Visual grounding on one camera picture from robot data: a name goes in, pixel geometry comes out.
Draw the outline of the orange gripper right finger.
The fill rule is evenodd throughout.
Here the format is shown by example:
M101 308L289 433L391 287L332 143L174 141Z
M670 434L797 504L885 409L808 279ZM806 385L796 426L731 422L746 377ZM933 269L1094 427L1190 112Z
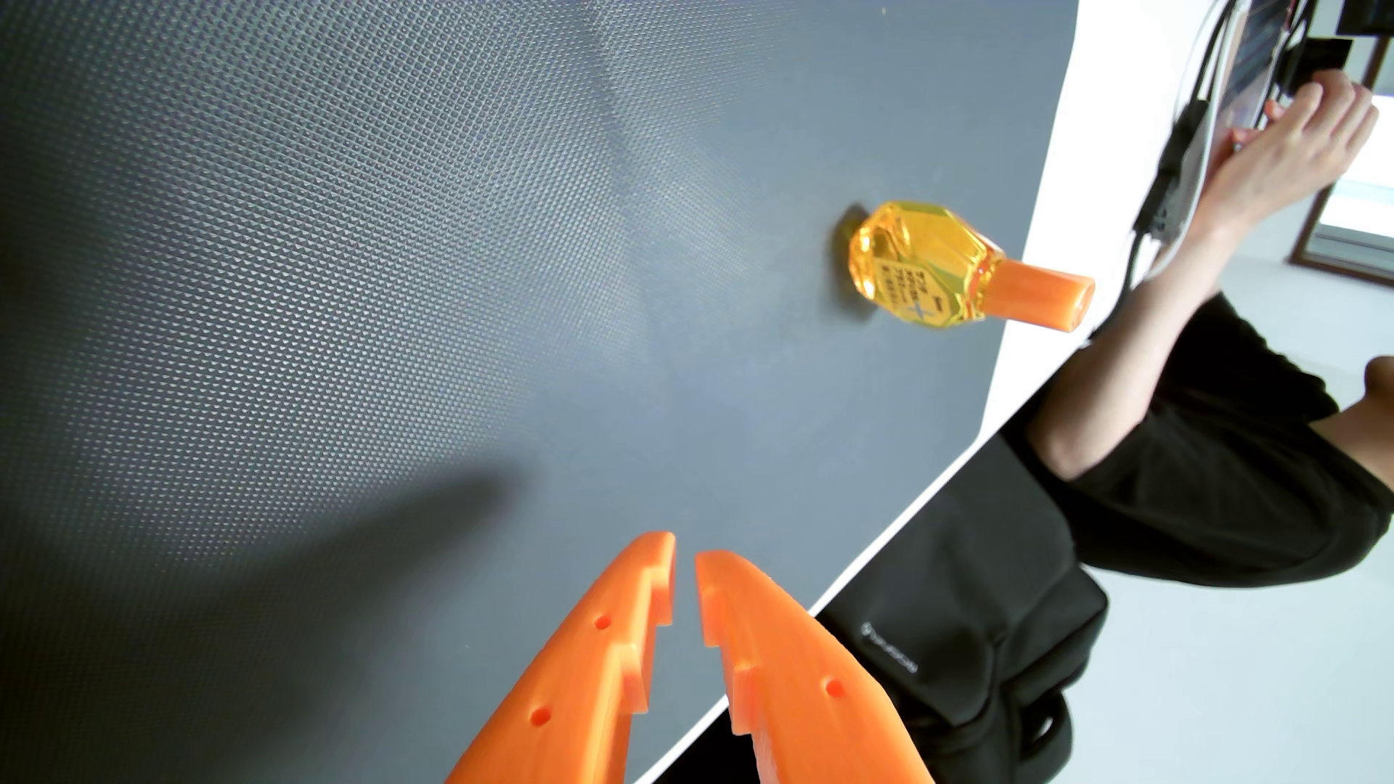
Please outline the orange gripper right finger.
M933 783L888 693L776 580L728 550L694 558L704 644L761 783Z

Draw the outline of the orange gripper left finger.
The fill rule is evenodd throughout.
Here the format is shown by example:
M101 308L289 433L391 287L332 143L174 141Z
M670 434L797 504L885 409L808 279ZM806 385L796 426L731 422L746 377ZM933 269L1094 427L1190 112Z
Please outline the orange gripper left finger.
M623 783L650 707L655 632L672 622L676 537L636 537L512 686L447 783Z

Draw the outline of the person's hand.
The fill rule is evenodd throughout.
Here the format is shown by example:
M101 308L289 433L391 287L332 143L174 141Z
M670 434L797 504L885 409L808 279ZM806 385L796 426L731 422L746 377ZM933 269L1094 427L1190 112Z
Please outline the person's hand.
M1241 241L1271 215L1333 186L1379 123L1373 92L1323 70L1289 103L1264 105L1264 127L1234 130L1211 165L1192 223L1199 237Z

